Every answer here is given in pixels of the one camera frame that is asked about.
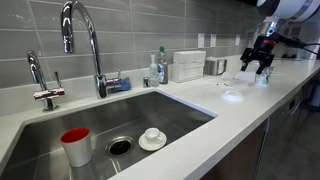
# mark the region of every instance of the chrome faucet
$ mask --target chrome faucet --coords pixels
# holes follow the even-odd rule
[[[40,84],[40,87],[41,87],[41,91],[33,93],[34,99],[42,100],[45,106],[43,111],[53,111],[59,108],[59,106],[56,105],[54,98],[63,96],[65,93],[64,93],[64,89],[61,87],[61,81],[60,81],[58,72],[54,72],[54,73],[55,73],[59,88],[49,90],[47,87],[46,80],[44,79],[40,62],[38,60],[36,53],[34,51],[29,50],[27,52],[27,57],[30,65],[29,68],[31,71],[32,79],[35,84]]]
[[[85,24],[88,28],[88,33],[90,36],[90,44],[93,53],[94,66],[96,74],[94,75],[94,81],[97,91],[98,99],[108,97],[108,89],[121,86],[120,76],[118,78],[106,79],[106,76],[101,73],[101,64],[99,56],[99,47],[97,34],[92,22],[92,19],[86,10],[86,8],[79,1],[70,0],[67,1],[61,11],[61,32],[63,39],[63,49],[66,53],[74,53],[74,35],[72,29],[72,14],[74,10],[78,10],[83,17]]]

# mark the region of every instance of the white saucer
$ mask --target white saucer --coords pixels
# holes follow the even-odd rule
[[[162,148],[167,142],[167,136],[163,132],[160,132],[160,138],[162,141],[159,144],[149,144],[146,140],[145,134],[142,134],[139,138],[139,145],[146,151],[156,151]]]

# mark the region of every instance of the bottle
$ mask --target bottle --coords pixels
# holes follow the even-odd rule
[[[164,47],[160,47],[158,58],[159,66],[159,83],[168,84],[168,63],[167,63],[167,53],[164,51]]]
[[[158,72],[158,65],[155,63],[155,55],[151,55],[151,64],[150,64],[150,84],[152,87],[159,86],[159,72]]]

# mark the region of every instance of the sink drain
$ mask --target sink drain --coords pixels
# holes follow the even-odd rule
[[[117,137],[108,143],[105,150],[112,156],[121,156],[128,153],[134,145],[134,140],[128,136]]]

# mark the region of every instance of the countertop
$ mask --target countertop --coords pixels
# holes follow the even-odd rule
[[[25,125],[157,91],[218,116],[111,179],[199,179],[314,76],[320,61],[274,61],[273,65],[274,73],[267,87],[239,85],[208,76],[184,83],[169,82],[158,88],[137,87],[104,100],[91,97],[68,102],[52,113],[35,109],[0,117],[0,174]],[[229,89],[240,91],[243,101],[222,99],[223,92]]]

